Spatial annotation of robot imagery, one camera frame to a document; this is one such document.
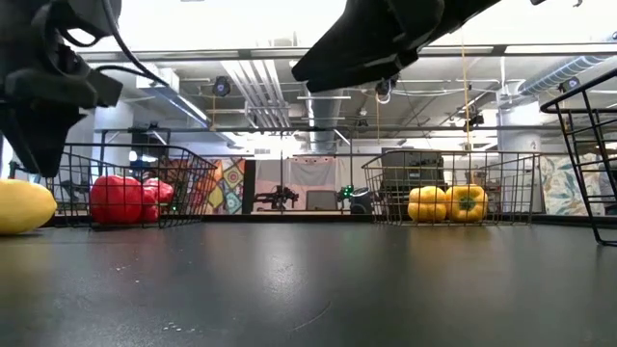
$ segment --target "colorful mural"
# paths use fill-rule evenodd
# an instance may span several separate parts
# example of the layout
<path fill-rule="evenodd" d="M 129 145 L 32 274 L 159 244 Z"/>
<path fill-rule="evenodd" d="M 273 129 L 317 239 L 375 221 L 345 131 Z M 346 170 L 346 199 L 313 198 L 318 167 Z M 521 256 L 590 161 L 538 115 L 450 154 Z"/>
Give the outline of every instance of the colorful mural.
<path fill-rule="evenodd" d="M 582 162 L 597 160 L 596 154 L 580 156 Z M 598 165 L 587 166 L 586 170 L 596 170 Z M 547 214 L 560 216 L 586 216 L 587 210 L 578 188 L 572 162 L 568 156 L 543 156 L 540 160 L 542 171 L 542 188 Z M 585 173 L 587 193 L 591 196 L 600 195 L 600 173 Z M 604 214 L 604 207 L 600 203 L 591 205 L 596 216 Z"/>
<path fill-rule="evenodd" d="M 212 161 L 217 170 L 211 172 L 203 187 L 205 214 L 242 213 L 245 162 L 236 158 Z"/>

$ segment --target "wire basket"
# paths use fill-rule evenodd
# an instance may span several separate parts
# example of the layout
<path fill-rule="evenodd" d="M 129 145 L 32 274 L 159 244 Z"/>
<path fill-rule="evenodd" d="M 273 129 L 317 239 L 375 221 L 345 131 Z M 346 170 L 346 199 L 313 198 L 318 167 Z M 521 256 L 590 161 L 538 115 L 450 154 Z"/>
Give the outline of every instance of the wire basket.
<path fill-rule="evenodd" d="M 541 205 L 539 153 L 400 149 L 362 166 L 373 221 L 393 225 L 529 224 Z"/>
<path fill-rule="evenodd" d="M 614 97 L 598 98 L 599 102 L 608 102 L 606 105 L 613 104 L 611 106 L 592 105 L 589 92 L 603 83 L 615 82 L 615 77 L 617 69 L 560 95 L 540 108 L 544 113 L 559 116 L 566 149 L 594 237 L 605 246 L 617 246 L 617 241 L 602 238 L 592 205 L 603 205 L 604 214 L 617 214 L 617 164 L 613 163 L 617 160 L 617 152 L 611 145 L 617 143 L 617 132 L 614 127 L 611 130 L 611 125 L 617 122 L 617 109 L 612 108 Z M 599 193 L 589 194 L 590 187 L 598 187 Z"/>
<path fill-rule="evenodd" d="M 126 228 L 200 222 L 215 170 L 182 147 L 67 144 L 58 175 L 46 180 L 58 203 L 54 224 Z"/>

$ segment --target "ceiling light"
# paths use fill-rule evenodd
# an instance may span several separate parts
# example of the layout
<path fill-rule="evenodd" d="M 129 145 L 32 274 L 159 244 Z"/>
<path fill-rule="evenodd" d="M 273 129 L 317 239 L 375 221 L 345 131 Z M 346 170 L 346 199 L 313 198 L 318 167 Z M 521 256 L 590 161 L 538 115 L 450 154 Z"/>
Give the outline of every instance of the ceiling light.
<path fill-rule="evenodd" d="M 298 96 L 298 100 L 351 100 L 351 96 Z"/>
<path fill-rule="evenodd" d="M 325 118 L 312 118 L 312 117 L 302 117 L 300 120 L 346 120 L 345 117 L 325 117 Z"/>
<path fill-rule="evenodd" d="M 492 46 L 466 46 L 465 51 L 473 52 L 473 53 L 491 53 L 493 52 L 493 47 Z M 421 53 L 430 54 L 431 52 L 460 53 L 461 47 L 454 46 L 454 45 L 434 45 L 434 46 L 424 47 L 420 50 L 420 54 Z"/>
<path fill-rule="evenodd" d="M 617 94 L 617 91 L 589 91 L 589 93 Z"/>
<path fill-rule="evenodd" d="M 605 144 L 604 147 L 606 149 L 617 149 L 617 143 L 609 143 Z"/>
<path fill-rule="evenodd" d="M 596 43 L 596 44 L 530 44 L 530 45 L 513 45 L 505 49 L 508 54 L 536 54 L 536 53 L 599 53 L 599 52 L 617 52 L 617 45 L 614 43 Z"/>

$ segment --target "fluorescent light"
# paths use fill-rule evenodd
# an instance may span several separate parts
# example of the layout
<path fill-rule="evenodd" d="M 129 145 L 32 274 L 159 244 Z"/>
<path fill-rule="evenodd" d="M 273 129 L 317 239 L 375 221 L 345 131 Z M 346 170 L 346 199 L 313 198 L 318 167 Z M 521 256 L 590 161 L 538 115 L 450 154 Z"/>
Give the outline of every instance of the fluorescent light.
<path fill-rule="evenodd" d="M 617 94 L 617 91 L 589 91 L 589 93 Z"/>
<path fill-rule="evenodd" d="M 191 101 L 187 100 L 186 98 L 184 98 L 184 97 L 182 97 L 180 95 L 178 95 L 178 97 L 182 101 L 184 101 L 186 106 L 188 106 L 191 109 L 191 111 L 193 111 L 195 114 L 197 114 L 197 116 L 199 118 L 201 118 L 202 120 L 208 120 L 208 117 L 197 106 L 193 105 L 193 103 Z"/>
<path fill-rule="evenodd" d="M 298 100 L 351 100 L 351 96 L 298 96 Z"/>
<path fill-rule="evenodd" d="M 617 149 L 617 140 L 614 143 L 604 144 L 606 149 Z"/>
<path fill-rule="evenodd" d="M 346 118 L 345 117 L 330 117 L 330 118 L 317 118 L 316 119 L 316 118 L 303 117 L 303 118 L 300 118 L 300 120 L 309 120 L 309 121 L 311 120 L 346 120 Z"/>
<path fill-rule="evenodd" d="M 505 53 L 597 53 L 617 52 L 617 44 L 530 44 L 508 46 Z"/>
<path fill-rule="evenodd" d="M 158 158 L 153 157 L 153 156 L 151 156 L 151 155 L 146 155 L 146 154 L 144 154 L 144 155 L 142 155 L 142 160 L 143 160 L 143 161 L 145 161 L 145 162 L 147 162 L 147 163 L 153 163 L 153 162 L 157 161 L 157 160 L 158 160 Z"/>
<path fill-rule="evenodd" d="M 465 47 L 465 51 L 466 52 L 473 52 L 473 53 L 491 53 L 493 52 L 493 47 L 492 46 L 466 46 Z M 427 53 L 427 54 L 431 54 L 431 53 L 461 53 L 461 47 L 455 47 L 455 46 L 428 46 L 428 47 L 424 47 L 420 50 L 419 54 L 422 53 Z"/>

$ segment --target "ceiling beam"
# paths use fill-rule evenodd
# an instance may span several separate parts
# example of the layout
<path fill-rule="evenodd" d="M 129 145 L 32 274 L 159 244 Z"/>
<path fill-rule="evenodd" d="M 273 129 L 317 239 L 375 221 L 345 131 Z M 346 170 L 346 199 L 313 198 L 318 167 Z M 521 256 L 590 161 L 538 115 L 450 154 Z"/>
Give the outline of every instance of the ceiling beam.
<path fill-rule="evenodd" d="M 567 49 L 545 49 L 540 51 L 537 47 L 565 47 Z M 606 49 L 594 49 L 605 46 Z M 508 48 L 516 47 L 517 52 Z M 247 49 L 202 49 L 187 51 L 134 51 L 133 54 L 145 63 L 181 63 L 181 62 L 204 62 L 204 61 L 237 61 L 237 60 L 270 60 L 270 59 L 301 59 L 309 51 L 307 47 L 272 47 L 272 48 L 247 48 Z M 89 51 L 78 52 L 88 63 L 129 63 L 121 52 Z M 420 58 L 459 58 L 461 57 L 461 45 L 434 45 L 423 48 L 418 56 Z M 581 55 L 614 56 L 615 50 L 606 42 L 578 42 L 578 43 L 516 43 L 516 44 L 466 44 L 465 55 L 470 58 L 478 57 L 575 57 Z"/>
<path fill-rule="evenodd" d="M 173 133 L 202 133 L 202 132 L 321 132 L 321 131 L 465 131 L 464 126 L 363 126 L 355 128 L 353 126 L 332 126 L 332 127 L 315 127 L 315 126 L 295 126 L 295 127 L 272 127 L 272 128 L 251 128 L 251 127 L 217 127 L 216 129 L 207 128 L 171 128 L 169 129 Z M 503 131 L 525 131 L 525 130 L 561 130 L 560 126 L 556 125 L 498 125 L 498 126 L 476 126 L 473 131 L 482 130 L 503 130 Z M 107 132 L 129 132 L 130 129 L 96 129 L 94 133 Z"/>

